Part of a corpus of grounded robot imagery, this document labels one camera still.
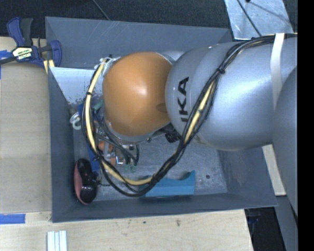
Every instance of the gray box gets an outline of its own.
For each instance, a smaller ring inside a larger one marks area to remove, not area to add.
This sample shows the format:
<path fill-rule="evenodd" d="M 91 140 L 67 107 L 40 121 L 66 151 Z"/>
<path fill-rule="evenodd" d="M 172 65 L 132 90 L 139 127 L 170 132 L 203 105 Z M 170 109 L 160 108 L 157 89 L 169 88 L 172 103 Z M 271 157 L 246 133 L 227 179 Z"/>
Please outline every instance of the gray box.
<path fill-rule="evenodd" d="M 48 43 L 59 40 L 62 44 L 61 67 L 81 69 L 93 69 L 101 56 L 110 54 L 187 51 L 231 41 L 228 29 L 53 17 L 46 18 L 46 32 Z M 61 86 L 58 84 L 52 71 L 49 71 L 48 84 L 53 222 L 277 205 L 261 148 L 225 152 L 191 144 L 168 176 L 177 177 L 181 172 L 195 169 L 197 181 L 193 196 L 127 198 L 113 190 L 110 194 L 100 190 L 95 201 L 83 206 L 74 195 L 73 166 L 78 158 L 87 157 L 84 136 L 81 131 L 74 131 L 69 124 L 69 108 L 72 105 L 68 104 L 63 95 L 63 83 Z M 150 144 L 143 143 L 137 173 L 139 174 L 139 170 L 148 170 L 148 165 L 158 168 L 172 148 L 175 145 L 166 143 L 163 137 L 154 139 Z M 159 164 L 154 164 L 156 157 Z M 200 189 L 202 183 L 206 184 L 204 189 Z"/>

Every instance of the wooden table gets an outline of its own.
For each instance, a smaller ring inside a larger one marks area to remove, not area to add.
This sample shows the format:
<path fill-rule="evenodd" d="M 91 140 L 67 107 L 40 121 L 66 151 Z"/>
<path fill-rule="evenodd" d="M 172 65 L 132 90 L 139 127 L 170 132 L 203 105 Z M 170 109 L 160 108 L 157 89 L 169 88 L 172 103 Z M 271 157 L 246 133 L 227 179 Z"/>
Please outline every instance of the wooden table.
<path fill-rule="evenodd" d="M 11 50 L 14 47 L 11 38 L 0 37 L 0 50 Z M 30 64 L 12 63 L 2 67 L 2 74 L 7 69 L 18 74 L 26 68 L 30 70 L 32 67 Z M 36 66 L 35 72 L 45 73 Z M 272 148 L 266 146 L 264 154 L 268 159 L 270 174 L 274 175 L 275 192 L 283 195 L 285 191 L 276 170 Z M 38 168 L 31 167 L 30 174 L 33 174 L 33 170 Z M 50 178 L 47 181 L 44 185 L 50 183 Z M 51 211 L 29 212 L 25 224 L 0 226 L 0 250 L 46 250 L 47 232 L 61 230 L 67 231 L 69 251 L 253 250 L 243 210 L 55 224 L 51 222 Z"/>

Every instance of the blue block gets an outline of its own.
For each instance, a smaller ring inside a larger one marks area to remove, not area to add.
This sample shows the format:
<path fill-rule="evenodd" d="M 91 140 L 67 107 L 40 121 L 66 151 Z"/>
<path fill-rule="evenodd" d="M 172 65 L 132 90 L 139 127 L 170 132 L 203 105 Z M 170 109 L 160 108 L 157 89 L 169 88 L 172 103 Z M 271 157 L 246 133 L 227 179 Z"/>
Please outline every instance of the blue block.
<path fill-rule="evenodd" d="M 187 173 L 181 180 L 162 178 L 146 197 L 193 195 L 195 189 L 195 171 Z"/>

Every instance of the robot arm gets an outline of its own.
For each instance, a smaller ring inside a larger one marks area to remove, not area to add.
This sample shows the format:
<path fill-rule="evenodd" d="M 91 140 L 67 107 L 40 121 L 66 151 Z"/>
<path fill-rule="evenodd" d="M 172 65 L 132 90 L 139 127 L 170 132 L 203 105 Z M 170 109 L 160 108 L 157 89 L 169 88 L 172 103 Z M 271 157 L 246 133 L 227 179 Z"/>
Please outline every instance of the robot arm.
<path fill-rule="evenodd" d="M 108 182 L 127 196 L 141 196 L 180 160 L 192 140 L 228 151 L 272 143 L 273 42 L 274 36 L 265 36 L 218 44 L 190 50 L 177 60 L 154 52 L 104 60 L 92 78 L 82 123 L 86 121 L 87 140 Z M 285 40 L 283 83 L 296 67 L 296 45 L 295 35 Z M 95 122 L 91 96 L 100 75 L 104 108 Z M 178 148 L 152 177 L 124 178 L 109 159 L 116 156 L 136 166 L 141 141 L 170 133 L 179 139 Z M 109 143 L 110 149 L 99 147 L 104 146 L 102 141 Z M 108 174 L 128 190 L 120 189 Z"/>

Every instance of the wooden board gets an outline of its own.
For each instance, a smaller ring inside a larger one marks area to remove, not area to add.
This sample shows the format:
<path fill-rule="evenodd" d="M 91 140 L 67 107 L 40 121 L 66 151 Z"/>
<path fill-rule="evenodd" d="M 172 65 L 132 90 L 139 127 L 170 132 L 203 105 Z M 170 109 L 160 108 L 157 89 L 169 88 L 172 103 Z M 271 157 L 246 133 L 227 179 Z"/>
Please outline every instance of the wooden board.
<path fill-rule="evenodd" d="M 50 212 L 0 227 L 0 250 L 46 250 L 47 231 L 66 230 L 68 250 L 253 250 L 244 211 L 52 224 Z"/>

